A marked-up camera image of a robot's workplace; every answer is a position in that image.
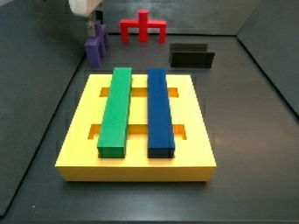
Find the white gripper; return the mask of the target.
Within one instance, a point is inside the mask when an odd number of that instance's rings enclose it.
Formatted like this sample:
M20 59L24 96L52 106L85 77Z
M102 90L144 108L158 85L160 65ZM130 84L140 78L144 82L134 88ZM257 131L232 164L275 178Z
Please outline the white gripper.
M102 3L102 0L68 0L69 9L78 17L86 17ZM96 21L102 24L102 11L96 10Z

